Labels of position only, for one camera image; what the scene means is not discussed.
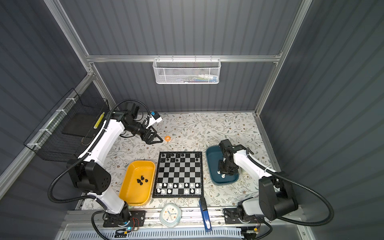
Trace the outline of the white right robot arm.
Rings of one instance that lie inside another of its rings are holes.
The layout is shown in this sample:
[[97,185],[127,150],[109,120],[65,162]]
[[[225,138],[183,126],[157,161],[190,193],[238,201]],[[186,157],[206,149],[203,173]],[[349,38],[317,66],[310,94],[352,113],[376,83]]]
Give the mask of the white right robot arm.
[[277,172],[253,157],[253,152],[242,146],[234,146],[229,140],[219,143],[223,159],[218,163],[220,175],[232,176],[239,168],[259,181],[259,195],[238,203],[239,218],[244,220],[249,216],[264,216],[272,221],[298,209],[299,204],[290,182],[276,177]]

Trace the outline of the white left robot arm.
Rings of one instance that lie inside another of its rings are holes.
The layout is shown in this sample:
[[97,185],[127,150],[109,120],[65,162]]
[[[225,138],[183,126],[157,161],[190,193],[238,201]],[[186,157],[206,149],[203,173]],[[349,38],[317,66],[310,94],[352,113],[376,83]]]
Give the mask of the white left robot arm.
[[139,122],[137,115],[141,102],[127,100],[130,110],[117,110],[115,106],[107,114],[101,130],[97,133],[86,150],[79,155],[78,163],[69,168],[69,175],[74,187],[86,193],[86,197],[94,198],[110,215],[123,215],[127,204],[123,201],[111,186],[111,174],[104,168],[107,154],[115,141],[124,132],[139,136],[148,145],[162,143],[163,139],[158,135],[153,125],[162,121],[158,112],[147,111],[146,118]]

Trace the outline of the teal tray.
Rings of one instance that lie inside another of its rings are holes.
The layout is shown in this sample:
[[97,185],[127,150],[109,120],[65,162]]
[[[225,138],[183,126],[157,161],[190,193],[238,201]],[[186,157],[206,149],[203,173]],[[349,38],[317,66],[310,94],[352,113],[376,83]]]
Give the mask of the teal tray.
[[216,186],[224,186],[235,183],[239,179],[239,172],[234,175],[219,174],[219,161],[224,159],[219,146],[209,147],[206,151],[208,168],[211,180]]

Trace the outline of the blue stapler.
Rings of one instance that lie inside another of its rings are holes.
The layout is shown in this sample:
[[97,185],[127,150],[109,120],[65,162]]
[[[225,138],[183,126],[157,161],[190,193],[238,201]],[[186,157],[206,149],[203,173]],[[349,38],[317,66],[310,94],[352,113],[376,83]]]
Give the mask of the blue stapler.
[[206,199],[204,197],[200,197],[199,206],[202,214],[203,224],[206,232],[212,231],[212,225],[210,221],[209,211],[206,203]]

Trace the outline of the black and white chessboard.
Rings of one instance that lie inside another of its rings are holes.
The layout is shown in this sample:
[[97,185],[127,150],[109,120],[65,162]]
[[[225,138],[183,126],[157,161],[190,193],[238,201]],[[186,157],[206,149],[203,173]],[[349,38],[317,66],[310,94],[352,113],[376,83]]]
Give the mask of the black and white chessboard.
[[203,195],[203,153],[160,152],[152,197],[201,198]]

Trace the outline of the yellow tray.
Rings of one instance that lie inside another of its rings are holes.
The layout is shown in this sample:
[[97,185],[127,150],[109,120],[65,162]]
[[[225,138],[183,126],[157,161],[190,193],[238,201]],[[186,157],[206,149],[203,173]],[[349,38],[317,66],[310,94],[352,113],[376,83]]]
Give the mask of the yellow tray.
[[155,164],[151,161],[129,164],[119,197],[130,206],[145,205],[151,196],[155,171]]

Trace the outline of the pale green clock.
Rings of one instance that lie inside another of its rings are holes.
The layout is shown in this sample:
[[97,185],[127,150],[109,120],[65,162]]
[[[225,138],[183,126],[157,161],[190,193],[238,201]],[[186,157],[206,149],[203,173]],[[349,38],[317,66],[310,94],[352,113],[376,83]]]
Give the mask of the pale green clock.
[[176,227],[182,217],[182,210],[173,203],[166,204],[160,212],[160,222],[167,228]]

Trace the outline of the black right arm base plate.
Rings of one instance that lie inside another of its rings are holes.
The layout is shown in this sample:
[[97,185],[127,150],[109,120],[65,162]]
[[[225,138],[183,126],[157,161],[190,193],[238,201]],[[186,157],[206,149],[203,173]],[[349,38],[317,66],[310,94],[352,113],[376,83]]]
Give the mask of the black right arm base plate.
[[237,208],[224,208],[223,209],[225,223],[227,225],[233,224],[256,224],[262,222],[256,216],[248,216]]

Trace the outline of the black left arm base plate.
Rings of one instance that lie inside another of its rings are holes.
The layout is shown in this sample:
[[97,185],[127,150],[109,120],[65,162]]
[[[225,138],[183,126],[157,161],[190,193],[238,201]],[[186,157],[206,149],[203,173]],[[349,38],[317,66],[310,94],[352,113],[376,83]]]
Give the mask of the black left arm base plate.
[[103,227],[113,228],[122,227],[128,224],[128,227],[142,227],[144,225],[146,211],[129,211],[128,214],[112,215],[109,213],[103,214]]

